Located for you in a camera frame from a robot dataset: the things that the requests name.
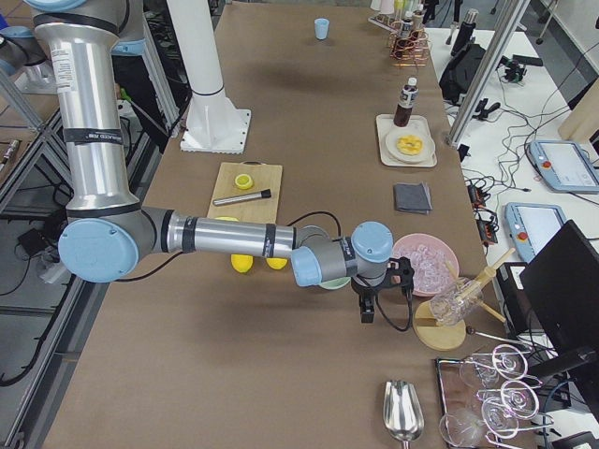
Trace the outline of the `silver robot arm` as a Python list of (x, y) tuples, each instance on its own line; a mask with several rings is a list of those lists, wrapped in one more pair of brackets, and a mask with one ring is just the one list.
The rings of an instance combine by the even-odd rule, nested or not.
[(300, 286), (349, 278), (360, 318), (381, 311), (380, 291), (414, 290), (408, 259), (392, 254), (390, 230), (360, 224), (331, 238), (316, 226), (296, 228), (184, 216), (145, 208), (127, 180), (111, 54), (143, 45), (139, 1), (34, 1), (37, 35), (51, 52), (73, 196), (59, 238), (61, 261), (88, 282), (125, 281), (151, 253), (207, 251), (287, 259)]

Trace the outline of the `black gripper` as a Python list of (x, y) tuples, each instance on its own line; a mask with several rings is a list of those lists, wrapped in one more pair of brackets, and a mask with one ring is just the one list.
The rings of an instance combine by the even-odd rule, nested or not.
[(388, 261), (381, 281), (369, 280), (358, 275), (351, 281), (351, 287), (358, 294), (360, 322), (371, 324), (375, 315), (375, 300), (384, 289), (400, 287), (409, 304), (413, 302), (415, 270), (407, 257), (393, 258)]

